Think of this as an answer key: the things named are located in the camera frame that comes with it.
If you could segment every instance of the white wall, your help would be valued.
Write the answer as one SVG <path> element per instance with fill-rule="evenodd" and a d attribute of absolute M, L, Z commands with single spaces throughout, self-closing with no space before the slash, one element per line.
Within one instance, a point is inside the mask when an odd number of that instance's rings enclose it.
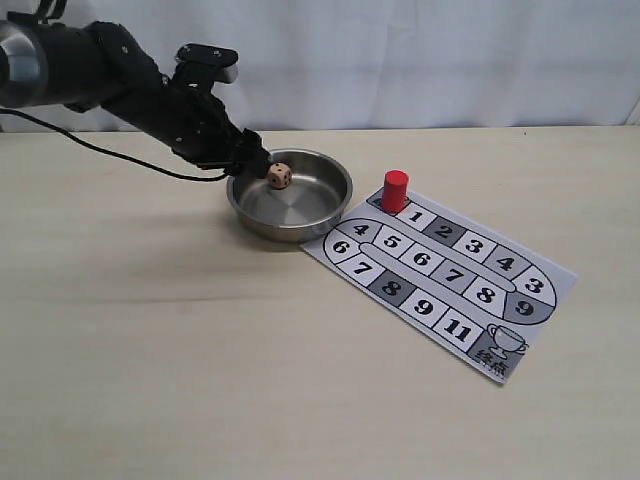
<path fill-rule="evenodd" d="M 16 3 L 35 2 L 3 6 Z M 69 24 L 94 19 L 125 25 L 167 73 L 184 43 L 238 50 L 238 81 L 214 92 L 252 128 L 613 125 L 640 116 L 639 0 L 69 0 Z M 28 111 L 72 129 L 127 128 L 100 111 Z"/>

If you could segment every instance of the wire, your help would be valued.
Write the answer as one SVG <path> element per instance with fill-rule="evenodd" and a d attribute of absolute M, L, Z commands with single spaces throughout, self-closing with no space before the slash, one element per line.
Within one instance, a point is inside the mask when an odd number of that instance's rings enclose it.
<path fill-rule="evenodd" d="M 48 128 L 50 130 L 53 130 L 54 132 L 60 133 L 62 135 L 64 135 L 65 137 L 73 140 L 74 142 L 82 145 L 83 147 L 88 148 L 89 150 L 93 150 L 94 152 L 98 152 L 98 153 L 102 153 L 104 155 L 109 155 L 111 157 L 116 157 L 116 158 L 120 158 L 122 160 L 127 160 L 131 163 L 135 163 L 137 165 L 140 165 L 142 167 L 145 168 L 149 168 L 151 170 L 154 170 L 156 172 L 159 173 L 164 173 L 165 175 L 168 175 L 170 177 L 173 178 L 177 178 L 180 180 L 188 180 L 191 182 L 218 182 L 220 180 L 225 179 L 228 174 L 222 174 L 219 175 L 217 177 L 193 177 L 190 175 L 182 175 L 181 173 L 176 173 L 176 172 L 171 172 L 169 170 L 165 170 L 162 167 L 158 167 L 156 165 L 152 165 L 151 163 L 147 163 L 144 162 L 142 160 L 138 160 L 137 158 L 134 157 L 130 157 L 129 155 L 125 155 L 123 153 L 118 153 L 118 152 L 113 152 L 111 150 L 107 150 L 106 148 L 102 148 L 102 147 L 98 147 L 96 145 L 92 145 L 89 142 L 85 142 L 84 140 L 76 137 L 75 135 L 73 135 L 71 132 L 68 132 L 67 130 L 65 130 L 64 128 L 58 127 L 56 125 L 53 125 L 51 123 L 45 122 L 44 120 L 40 120 L 39 118 L 33 117 L 27 113 L 24 112 L 20 112 L 18 110 L 12 110 L 9 108 L 0 108 L 0 115 L 14 115 L 16 117 L 20 117 L 23 118 L 25 120 L 28 120 L 30 122 L 33 122 L 37 125 L 40 125 L 42 127 Z"/>

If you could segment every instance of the robotic arm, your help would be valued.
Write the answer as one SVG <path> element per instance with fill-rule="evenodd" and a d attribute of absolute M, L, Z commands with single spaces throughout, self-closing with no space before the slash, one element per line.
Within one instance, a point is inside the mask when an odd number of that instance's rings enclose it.
<path fill-rule="evenodd" d="M 270 155 L 260 136 L 234 126 L 211 93 L 216 82 L 235 81 L 235 51 L 185 45 L 170 78 L 121 25 L 49 23 L 66 7 L 57 0 L 49 15 L 53 3 L 41 0 L 35 14 L 10 12 L 0 21 L 0 105 L 59 104 L 78 113 L 101 107 L 202 170 L 267 175 Z"/>

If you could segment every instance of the red game piece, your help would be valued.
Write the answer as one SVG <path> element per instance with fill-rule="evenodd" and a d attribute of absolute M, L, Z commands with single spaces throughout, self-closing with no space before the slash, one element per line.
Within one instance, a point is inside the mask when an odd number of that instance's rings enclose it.
<path fill-rule="evenodd" d="M 399 213 L 407 200 L 409 176 L 400 170 L 391 170 L 384 177 L 380 206 L 387 213 Z"/>

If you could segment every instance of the metal bowl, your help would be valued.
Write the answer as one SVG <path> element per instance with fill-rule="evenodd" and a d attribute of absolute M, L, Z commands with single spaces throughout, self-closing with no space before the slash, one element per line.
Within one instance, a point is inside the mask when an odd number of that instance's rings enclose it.
<path fill-rule="evenodd" d="M 291 184 L 283 190 L 250 176 L 227 182 L 227 198 L 244 227 L 269 240 L 302 243 L 338 224 L 353 194 L 351 177 L 342 165 L 302 149 L 273 150 L 271 160 L 291 168 Z"/>

